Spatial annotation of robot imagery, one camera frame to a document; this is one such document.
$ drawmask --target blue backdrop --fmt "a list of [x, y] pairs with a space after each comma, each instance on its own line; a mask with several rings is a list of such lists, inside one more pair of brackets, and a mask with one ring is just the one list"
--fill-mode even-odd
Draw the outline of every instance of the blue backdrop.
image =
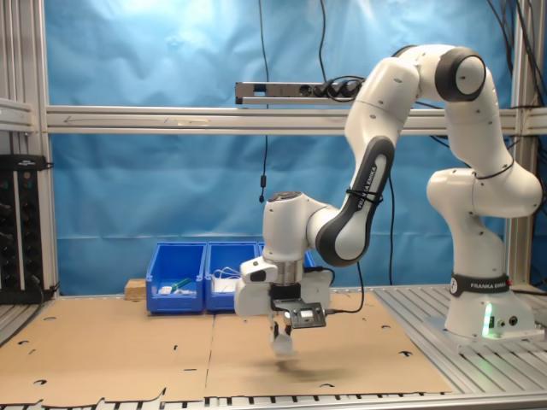
[[[487, 2], [326, 0], [326, 75], [366, 76], [407, 44], [477, 50], [509, 106], [503, 38]], [[50, 103], [231, 107], [236, 81], [264, 81], [258, 2], [47, 0]], [[271, 81], [320, 81], [319, 0], [264, 0]], [[262, 136], [54, 135], [61, 290], [122, 292], [143, 277], [157, 241], [262, 234]], [[426, 184], [460, 166], [428, 137], [403, 137], [392, 170], [396, 284], [447, 283], [452, 243]], [[270, 137], [266, 197], [303, 190], [340, 206], [355, 167], [341, 137]], [[386, 284], [390, 195], [379, 207], [367, 284]], [[503, 233], [503, 221], [489, 227]], [[357, 285], [354, 267], [336, 285]]]

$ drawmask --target franka emika robot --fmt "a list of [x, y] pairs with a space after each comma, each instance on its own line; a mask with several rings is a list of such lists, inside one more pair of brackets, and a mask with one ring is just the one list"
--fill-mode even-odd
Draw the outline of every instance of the franka emika robot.
[[[470, 168], [438, 171], [427, 197], [454, 242], [450, 309], [444, 327], [467, 338], [510, 339], [538, 332], [532, 310], [509, 288], [503, 242], [480, 218], [533, 214], [538, 179], [515, 162], [503, 141], [496, 88], [481, 57], [464, 47], [409, 46], [382, 60], [362, 85], [344, 134], [356, 170], [341, 209], [302, 192], [280, 192], [264, 211], [266, 246], [240, 267], [235, 311], [268, 315], [276, 353], [292, 353], [291, 330], [326, 325], [331, 273], [305, 272], [316, 249], [326, 263], [347, 267], [367, 251], [374, 212], [395, 147], [416, 99], [445, 101], [454, 155]], [[285, 328], [274, 320], [283, 314]]]

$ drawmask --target blue storage bin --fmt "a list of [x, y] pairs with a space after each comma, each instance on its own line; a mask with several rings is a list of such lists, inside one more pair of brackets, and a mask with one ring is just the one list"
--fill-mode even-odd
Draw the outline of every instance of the blue storage bin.
[[210, 242], [207, 246], [205, 267], [205, 306], [210, 312], [233, 311], [233, 292], [213, 292], [216, 270], [230, 267], [239, 272], [239, 266], [258, 256], [256, 242]]
[[[264, 242], [258, 243], [258, 251], [260, 252], [260, 255], [262, 255], [262, 252], [264, 252], [264, 247], [266, 244]], [[306, 252], [306, 257], [304, 258], [304, 266], [305, 267], [316, 267], [314, 257], [311, 255], [311, 251], [309, 250]]]
[[[195, 313], [203, 311], [203, 269], [206, 243], [159, 242], [146, 273], [146, 308], [151, 313]], [[195, 294], [162, 295], [163, 286], [189, 278], [182, 290]]]

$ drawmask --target metal table surface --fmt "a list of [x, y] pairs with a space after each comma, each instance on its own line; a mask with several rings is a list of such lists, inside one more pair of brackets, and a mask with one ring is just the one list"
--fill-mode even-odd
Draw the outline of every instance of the metal table surface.
[[[355, 292], [338, 288], [333, 292]], [[204, 398], [203, 401], [104, 402], [77, 410], [175, 410], [190, 407], [253, 408], [366, 408], [366, 409], [532, 409], [547, 408], [547, 341], [506, 343], [495, 348], [475, 348], [473, 354], [456, 354], [442, 343], [424, 319], [446, 315], [450, 293], [445, 285], [367, 288], [402, 324], [410, 339], [437, 367], [453, 391], [412, 395], [319, 395]], [[547, 297], [521, 296], [538, 313], [547, 313]], [[17, 328], [34, 307], [0, 306], [0, 341]], [[41, 410], [33, 406], [2, 406], [0, 410]]]

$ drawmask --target cardboard sheet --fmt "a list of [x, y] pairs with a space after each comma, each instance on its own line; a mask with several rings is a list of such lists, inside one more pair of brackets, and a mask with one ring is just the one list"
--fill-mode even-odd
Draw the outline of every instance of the cardboard sheet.
[[[355, 309], [360, 298], [335, 295], [332, 304]], [[366, 303], [360, 313], [327, 318], [327, 327], [294, 331], [298, 354], [290, 359], [272, 353], [266, 318], [217, 316], [206, 396], [450, 391], [385, 308], [370, 294]]]
[[202, 400], [212, 329], [211, 315], [149, 316], [145, 302], [57, 301], [0, 348], [0, 403]]
[[[332, 301], [354, 309], [360, 296]], [[450, 391], [372, 295], [360, 313], [294, 331], [298, 354], [290, 359], [273, 354], [268, 336], [265, 317], [222, 314], [214, 322], [149, 316], [145, 302], [60, 300], [0, 348], [0, 405], [150, 401], [164, 390], [163, 401]]]

